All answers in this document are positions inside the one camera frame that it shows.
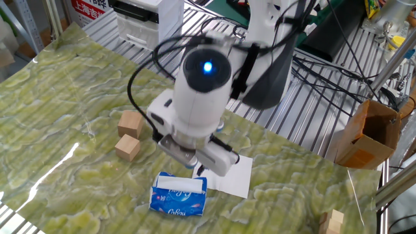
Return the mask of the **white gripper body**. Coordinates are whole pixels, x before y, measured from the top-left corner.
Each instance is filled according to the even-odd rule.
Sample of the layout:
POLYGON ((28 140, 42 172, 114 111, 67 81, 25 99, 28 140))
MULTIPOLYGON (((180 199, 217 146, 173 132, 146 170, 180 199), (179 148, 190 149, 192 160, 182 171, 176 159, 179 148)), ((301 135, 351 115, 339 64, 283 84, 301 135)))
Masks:
POLYGON ((226 101, 211 94, 189 96, 167 89, 149 105, 146 116, 155 126, 157 145, 189 169, 199 164, 224 177, 239 156, 215 136, 226 101))

